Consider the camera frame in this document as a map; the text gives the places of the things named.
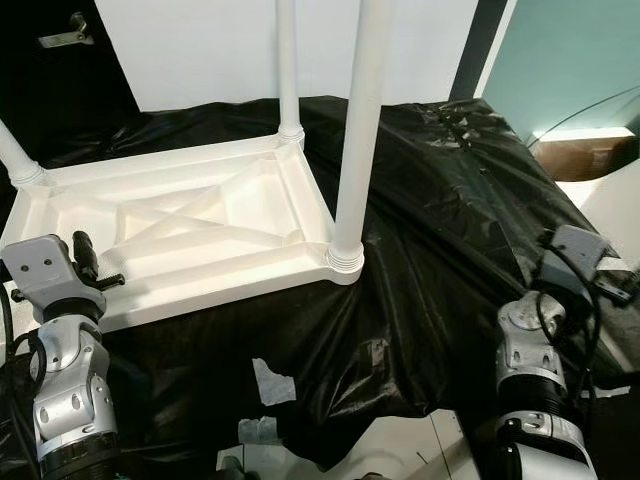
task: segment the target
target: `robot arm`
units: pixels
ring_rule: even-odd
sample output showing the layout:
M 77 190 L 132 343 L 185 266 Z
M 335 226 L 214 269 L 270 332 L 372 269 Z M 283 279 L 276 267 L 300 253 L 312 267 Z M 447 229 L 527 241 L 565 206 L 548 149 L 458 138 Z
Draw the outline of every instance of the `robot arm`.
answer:
M 532 290 L 498 313 L 504 334 L 496 356 L 501 478 L 597 479 L 575 404 L 599 335 L 596 296 L 625 305 L 632 299 L 635 278 L 608 243 L 592 232 L 562 226 L 546 248 Z M 608 269 L 612 264 L 618 276 L 607 278 L 602 266 Z M 592 334 L 585 339 L 585 360 L 571 395 L 556 339 L 588 333 L 592 315 Z
M 36 391 L 33 424 L 42 477 L 101 478 L 118 454 L 113 402 L 105 382 L 109 354 L 101 345 L 98 320 L 106 310 L 102 290 L 122 285 L 122 275 L 98 281 L 89 237 L 76 232 L 71 262 L 68 247 L 55 235 L 6 246 L 3 262 L 28 300 L 44 347 L 46 372 Z M 39 354 L 31 360 L 36 379 Z

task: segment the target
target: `white plastic table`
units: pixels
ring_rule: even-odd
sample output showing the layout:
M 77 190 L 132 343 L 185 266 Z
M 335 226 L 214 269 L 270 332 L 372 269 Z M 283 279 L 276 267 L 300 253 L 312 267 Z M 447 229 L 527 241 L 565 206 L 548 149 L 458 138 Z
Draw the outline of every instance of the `white plastic table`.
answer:
M 105 332 L 317 280 L 355 282 L 392 3 L 361 0 L 335 223 L 303 153 L 294 0 L 277 0 L 277 134 L 44 170 L 0 122 L 0 159 L 18 190 L 0 246 L 87 232 L 101 276 L 127 279 L 105 292 Z M 28 302 L 12 310 L 16 335 L 37 327 Z

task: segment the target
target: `white floor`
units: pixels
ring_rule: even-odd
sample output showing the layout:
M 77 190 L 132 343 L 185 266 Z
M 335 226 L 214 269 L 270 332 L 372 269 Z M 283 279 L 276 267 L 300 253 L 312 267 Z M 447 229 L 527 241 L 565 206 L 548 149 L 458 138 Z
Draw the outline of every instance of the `white floor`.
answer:
M 219 452 L 218 466 L 227 455 L 244 461 L 245 471 L 256 472 L 261 480 L 355 480 L 371 472 L 392 480 L 480 479 L 458 419 L 448 410 L 422 419 L 377 419 L 347 457 L 326 473 L 280 445 Z
M 557 182 L 591 224 L 613 245 L 629 267 L 640 268 L 640 159 L 604 177 Z

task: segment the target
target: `black cable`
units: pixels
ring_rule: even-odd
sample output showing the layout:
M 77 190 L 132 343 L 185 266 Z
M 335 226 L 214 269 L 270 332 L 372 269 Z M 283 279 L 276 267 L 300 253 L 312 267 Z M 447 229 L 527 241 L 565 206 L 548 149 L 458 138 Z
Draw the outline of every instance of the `black cable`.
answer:
M 589 397 L 587 398 L 587 411 L 585 413 L 582 434 L 584 436 L 584 441 L 588 446 L 591 440 L 591 429 L 593 426 L 593 410 L 596 403 L 596 388 L 595 388 L 595 385 L 593 384 L 593 375 L 591 375 L 591 370 L 589 370 L 589 373 L 587 374 L 587 390 L 589 392 Z
M 14 405 L 15 404 L 14 399 L 10 399 L 9 401 L 11 402 L 11 405 L 9 408 L 11 412 L 11 421 L 14 425 L 15 435 L 16 435 L 16 438 L 18 439 L 18 443 L 20 444 L 20 448 L 22 449 L 22 452 L 24 453 L 27 459 L 27 467 L 31 472 L 31 476 L 36 480 L 40 480 L 40 469 L 38 468 L 38 464 L 35 461 L 35 455 L 31 450 L 29 443 L 27 443 L 27 440 L 24 438 L 24 434 L 22 430 L 20 430 L 20 428 L 18 427 L 16 410 L 19 409 L 19 407 L 17 405 Z
M 9 411 L 11 413 L 11 423 L 13 424 L 13 430 L 20 448 L 27 460 L 27 465 L 31 471 L 31 475 L 35 479 L 40 478 L 40 469 L 35 458 L 34 450 L 30 448 L 30 444 L 27 443 L 24 438 L 24 431 L 28 435 L 31 434 L 29 424 L 24 418 L 22 411 L 15 399 L 15 390 L 13 386 L 13 360 L 15 354 L 15 346 L 13 339 L 13 315 L 11 313 L 11 304 L 9 303 L 9 295 L 3 284 L 0 284 L 0 306 L 2 306 L 2 321 L 4 324 L 5 333 L 5 370 L 6 370 L 6 384 L 7 384 L 7 397 L 9 400 Z
M 598 102 L 596 102 L 596 103 L 592 103 L 592 104 L 591 104 L 591 105 L 589 105 L 588 107 L 585 107 L 585 108 L 583 108 L 583 109 L 581 109 L 581 110 L 578 110 L 578 111 L 577 111 L 577 112 L 575 112 L 575 113 L 572 113 L 571 115 L 569 115 L 569 116 L 568 116 L 568 117 L 566 117 L 565 119 L 560 120 L 558 123 L 556 123 L 556 124 L 555 124 L 553 127 L 551 127 L 550 129 L 546 130 L 542 135 L 540 135 L 540 136 L 539 136 L 538 138 L 536 138 L 533 142 L 531 142 L 529 145 L 527 145 L 527 148 L 531 148 L 531 147 L 533 147 L 536 143 L 538 143 L 540 140 L 542 140 L 542 138 L 543 138 L 547 133 L 551 132 L 552 130 L 555 130 L 556 128 L 558 128 L 558 127 L 559 127 L 560 125 L 562 125 L 563 123 L 568 122 L 569 120 L 571 120 L 571 119 L 572 119 L 572 118 L 574 118 L 574 117 L 577 117 L 577 116 L 578 116 L 578 115 L 580 115 L 581 113 L 584 113 L 584 112 L 586 112 L 587 110 L 592 109 L 593 107 L 597 107 L 598 105 L 601 105 L 601 104 L 603 104 L 603 103 L 605 103 L 605 102 L 608 102 L 609 100 L 613 100 L 614 98 L 620 97 L 620 96 L 624 95 L 625 93 L 632 92 L 633 90 L 636 90 L 636 89 L 638 89 L 638 88 L 640 88 L 640 85 L 636 85 L 636 86 L 634 86 L 634 87 L 627 88 L 626 90 L 623 90 L 623 91 L 621 91 L 621 92 L 618 92 L 618 93 L 616 93 L 616 94 L 614 94 L 614 95 L 611 95 L 611 96 L 609 96 L 609 97 L 607 97 L 607 98 L 603 98 L 602 100 L 600 100 L 600 101 L 598 101 Z
M 590 339 L 587 339 L 585 345 L 585 357 L 582 362 L 580 373 L 578 375 L 578 382 L 576 384 L 576 391 L 574 393 L 574 401 L 577 401 L 580 398 L 580 394 L 582 392 L 582 388 L 585 384 L 585 379 L 590 371 L 591 364 L 593 363 L 593 359 L 595 357 L 596 348 L 598 346 L 598 341 L 600 339 L 600 330 L 602 328 L 602 310 L 600 308 L 600 303 L 598 302 L 598 292 L 595 287 L 587 280 L 582 271 L 576 266 L 576 264 L 569 258 L 565 253 L 556 247 L 553 244 L 549 244 L 545 247 L 547 250 L 556 255 L 562 262 L 569 267 L 569 269 L 574 273 L 576 277 L 580 280 L 584 288 L 589 293 L 589 297 L 591 298 L 591 304 L 593 306 L 593 333 Z
M 540 322 L 540 326 L 542 327 L 544 336 L 547 337 L 547 340 L 551 345 L 555 345 L 556 339 L 553 335 L 551 335 L 549 327 L 547 326 L 547 322 L 544 321 L 544 315 L 542 314 L 542 297 L 544 295 L 546 295 L 546 292 L 540 289 L 538 295 L 536 296 L 536 313 L 538 314 L 538 321 Z
M 47 352 L 44 348 L 44 344 L 40 337 L 38 337 L 37 330 L 31 330 L 30 332 L 23 333 L 18 336 L 13 342 L 13 348 L 15 351 L 20 348 L 22 342 L 27 341 L 29 344 L 29 353 L 36 352 L 38 354 L 38 373 L 36 374 L 36 378 L 33 381 L 33 386 L 31 387 L 31 391 L 29 392 L 30 396 L 34 396 L 40 387 L 42 386 L 42 382 L 44 381 L 44 376 L 47 373 Z

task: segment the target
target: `black plastic sheet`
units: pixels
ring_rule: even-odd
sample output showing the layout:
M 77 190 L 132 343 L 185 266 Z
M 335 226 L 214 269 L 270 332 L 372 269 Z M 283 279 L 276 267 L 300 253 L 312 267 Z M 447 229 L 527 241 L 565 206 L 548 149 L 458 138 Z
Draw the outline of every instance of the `black plastic sheet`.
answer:
M 331 97 L 301 102 L 305 153 L 332 213 L 346 107 Z M 51 142 L 42 163 L 268 135 L 277 125 L 275 100 L 140 114 L 115 134 Z M 357 283 L 318 282 L 105 336 L 129 468 L 189 459 L 190 471 L 194 462 L 211 471 L 213 452 L 237 444 L 238 422 L 263 415 L 277 418 L 288 448 L 324 467 L 376 417 L 455 408 L 475 412 L 472 424 L 486 420 L 497 309 L 532 278 L 539 235 L 561 224 L 591 228 L 483 101 L 383 108 Z M 621 337 L 638 331 L 637 314 L 627 321 Z M 293 377 L 297 401 L 262 406 L 252 358 Z M 600 349 L 596 379 L 621 373 Z M 8 431 L 0 422 L 2 468 L 19 458 Z

